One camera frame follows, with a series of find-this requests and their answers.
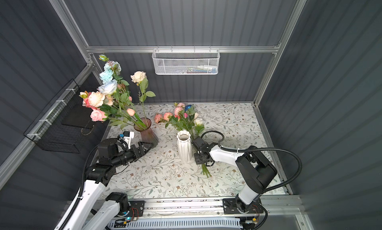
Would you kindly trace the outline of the cream rose single stem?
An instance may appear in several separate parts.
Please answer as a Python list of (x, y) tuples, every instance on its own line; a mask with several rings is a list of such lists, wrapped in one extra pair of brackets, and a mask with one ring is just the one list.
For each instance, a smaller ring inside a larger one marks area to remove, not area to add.
[(146, 117), (144, 102), (146, 101), (147, 98), (155, 97), (156, 94), (153, 91), (147, 90), (149, 82), (145, 72), (136, 71), (130, 77), (132, 79), (132, 82), (135, 83), (140, 89), (140, 93), (138, 94), (139, 103), (142, 106), (144, 117)]

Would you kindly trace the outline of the light blue rose stem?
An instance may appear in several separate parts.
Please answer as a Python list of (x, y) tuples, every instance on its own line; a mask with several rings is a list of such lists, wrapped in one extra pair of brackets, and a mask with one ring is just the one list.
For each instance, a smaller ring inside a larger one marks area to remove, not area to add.
[(128, 92), (131, 96), (128, 88), (129, 83), (120, 76), (120, 64), (116, 61), (110, 60), (104, 54), (101, 54), (98, 58), (104, 62), (104, 67), (103, 72), (99, 74), (102, 85), (99, 86), (97, 90), (106, 95), (113, 94), (115, 91), (119, 90), (121, 92)]

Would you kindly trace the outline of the white ribbed ceramic vase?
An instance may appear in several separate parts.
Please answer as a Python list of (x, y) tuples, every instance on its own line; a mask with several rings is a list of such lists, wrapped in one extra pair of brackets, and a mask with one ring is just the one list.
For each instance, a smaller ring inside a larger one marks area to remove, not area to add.
[(178, 153), (183, 162), (190, 162), (193, 157), (191, 134), (186, 130), (177, 133)]

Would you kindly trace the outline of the white rose stem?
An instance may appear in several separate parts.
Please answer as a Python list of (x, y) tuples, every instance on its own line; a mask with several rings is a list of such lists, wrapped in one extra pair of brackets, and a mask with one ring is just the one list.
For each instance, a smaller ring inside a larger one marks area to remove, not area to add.
[(134, 126), (126, 112), (128, 108), (136, 111), (132, 97), (128, 92), (117, 90), (113, 94), (106, 95), (99, 91), (84, 91), (79, 94), (79, 97), (83, 99), (82, 106), (93, 110), (90, 115), (92, 121), (104, 122), (108, 120), (110, 126), (119, 126), (120, 129), (129, 125)]

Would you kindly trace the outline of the pink glass vase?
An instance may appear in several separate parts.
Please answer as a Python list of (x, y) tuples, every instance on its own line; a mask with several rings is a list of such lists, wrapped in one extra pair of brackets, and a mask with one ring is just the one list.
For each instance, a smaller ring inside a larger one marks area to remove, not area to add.
[(152, 121), (144, 117), (142, 123), (145, 124), (145, 127), (141, 124), (134, 124), (134, 129), (140, 133), (142, 142), (151, 143), (153, 147), (156, 147), (159, 139), (151, 128)]

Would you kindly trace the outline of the pink tulip flower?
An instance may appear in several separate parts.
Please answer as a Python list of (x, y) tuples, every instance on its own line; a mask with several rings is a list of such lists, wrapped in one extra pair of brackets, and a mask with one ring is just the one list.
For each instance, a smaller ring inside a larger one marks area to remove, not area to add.
[(138, 116), (138, 114), (136, 113), (134, 109), (128, 108), (126, 112), (130, 116), (129, 119), (134, 123), (134, 125), (139, 130), (145, 130), (147, 128), (146, 123)]

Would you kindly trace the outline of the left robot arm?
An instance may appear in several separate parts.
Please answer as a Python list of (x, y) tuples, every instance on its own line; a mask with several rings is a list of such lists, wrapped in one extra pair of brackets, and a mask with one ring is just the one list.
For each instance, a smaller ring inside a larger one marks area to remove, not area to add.
[(101, 141), (96, 150), (99, 160), (94, 165), (85, 165), (76, 197), (56, 226), (57, 230), (103, 230), (115, 218), (131, 222), (142, 216), (142, 209), (134, 208), (125, 193), (112, 192), (101, 208), (88, 220), (89, 213), (98, 197), (116, 174), (116, 168), (137, 161), (154, 147), (150, 142), (128, 145), (122, 138), (108, 138)]

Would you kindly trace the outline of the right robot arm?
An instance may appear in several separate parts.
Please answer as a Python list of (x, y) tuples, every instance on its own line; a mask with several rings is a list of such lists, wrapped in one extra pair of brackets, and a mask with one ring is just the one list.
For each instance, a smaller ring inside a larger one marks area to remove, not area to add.
[(257, 201), (267, 190), (269, 184), (278, 174), (275, 166), (257, 147), (250, 149), (233, 149), (208, 144), (201, 137), (192, 141), (196, 148), (196, 164), (208, 162), (223, 162), (238, 168), (244, 179), (244, 187), (235, 197), (235, 206), (241, 213), (249, 211), (254, 201)]

